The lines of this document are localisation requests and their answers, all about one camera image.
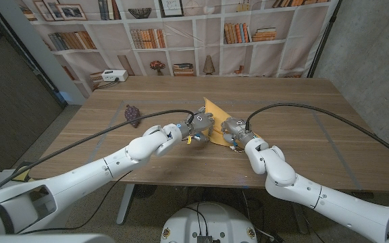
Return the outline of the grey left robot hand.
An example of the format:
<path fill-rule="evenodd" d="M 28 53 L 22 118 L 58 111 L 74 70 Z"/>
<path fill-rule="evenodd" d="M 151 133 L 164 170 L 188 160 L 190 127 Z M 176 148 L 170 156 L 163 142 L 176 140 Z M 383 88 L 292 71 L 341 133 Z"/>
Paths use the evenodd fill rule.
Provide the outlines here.
<path fill-rule="evenodd" d="M 215 123 L 213 114 L 207 113 L 206 108 L 201 107 L 194 113 L 193 119 L 189 121 L 191 117 L 192 115 L 188 115 L 184 121 L 179 123 L 182 137 L 194 136 L 201 142 L 209 142 L 209 134 Z"/>

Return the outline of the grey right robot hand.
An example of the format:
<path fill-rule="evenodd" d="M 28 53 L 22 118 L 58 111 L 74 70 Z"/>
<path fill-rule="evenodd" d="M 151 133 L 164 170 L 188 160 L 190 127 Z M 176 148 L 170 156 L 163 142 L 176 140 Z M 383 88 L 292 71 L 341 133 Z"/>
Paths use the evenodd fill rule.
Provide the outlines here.
<path fill-rule="evenodd" d="M 221 123 L 221 131 L 226 142 L 236 143 L 244 148 L 249 141 L 258 138 L 251 130 L 246 129 L 246 122 L 243 119 L 228 117 Z"/>

